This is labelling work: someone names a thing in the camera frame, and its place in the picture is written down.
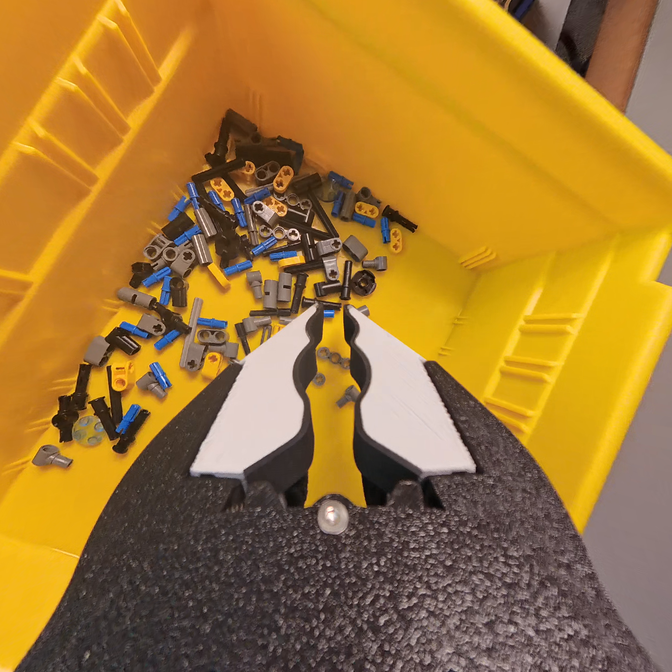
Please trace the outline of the yellow storage bin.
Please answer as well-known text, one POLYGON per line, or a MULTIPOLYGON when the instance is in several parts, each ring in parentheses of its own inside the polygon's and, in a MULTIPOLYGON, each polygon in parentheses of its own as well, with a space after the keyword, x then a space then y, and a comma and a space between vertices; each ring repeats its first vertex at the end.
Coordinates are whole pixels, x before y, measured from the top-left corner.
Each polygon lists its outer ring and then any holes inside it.
POLYGON ((1 670, 655 671, 578 532, 670 246, 671 157, 492 1, 2 1, 1 670), (191 475, 240 360, 36 466, 229 109, 419 227, 324 320, 307 475, 191 475), (475 473, 362 477, 348 306, 475 473))

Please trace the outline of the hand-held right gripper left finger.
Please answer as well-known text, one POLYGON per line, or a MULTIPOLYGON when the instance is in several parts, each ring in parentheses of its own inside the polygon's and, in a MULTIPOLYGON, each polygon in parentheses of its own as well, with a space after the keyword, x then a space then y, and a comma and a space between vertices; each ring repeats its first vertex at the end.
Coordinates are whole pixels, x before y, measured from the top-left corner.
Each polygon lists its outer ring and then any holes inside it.
POLYGON ((314 306, 233 367, 192 476, 298 482, 307 475, 315 447, 307 388, 320 342, 321 307, 314 306))

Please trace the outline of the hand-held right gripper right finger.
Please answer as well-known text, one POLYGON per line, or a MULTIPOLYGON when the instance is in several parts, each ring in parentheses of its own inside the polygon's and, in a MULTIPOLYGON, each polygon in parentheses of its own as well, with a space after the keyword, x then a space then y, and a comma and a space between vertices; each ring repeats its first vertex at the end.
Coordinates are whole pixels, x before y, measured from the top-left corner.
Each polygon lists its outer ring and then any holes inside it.
POLYGON ((359 388, 353 454, 363 478, 475 473, 427 370, 429 362, 354 307, 345 308, 350 373, 359 388))

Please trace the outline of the heap of grey lego pieces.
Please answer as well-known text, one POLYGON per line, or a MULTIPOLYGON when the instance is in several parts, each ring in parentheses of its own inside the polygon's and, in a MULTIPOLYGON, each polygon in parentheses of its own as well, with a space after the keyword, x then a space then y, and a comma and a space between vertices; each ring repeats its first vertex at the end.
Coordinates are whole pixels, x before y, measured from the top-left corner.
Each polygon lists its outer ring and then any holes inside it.
POLYGON ((167 223, 118 292, 122 315, 96 335, 73 390, 58 397, 57 432, 32 463, 68 468, 65 448, 108 443, 126 454, 151 415, 177 397, 181 374, 214 380, 303 310, 340 316, 371 295, 416 225, 339 173, 300 174, 303 147, 261 135, 227 110, 167 223))

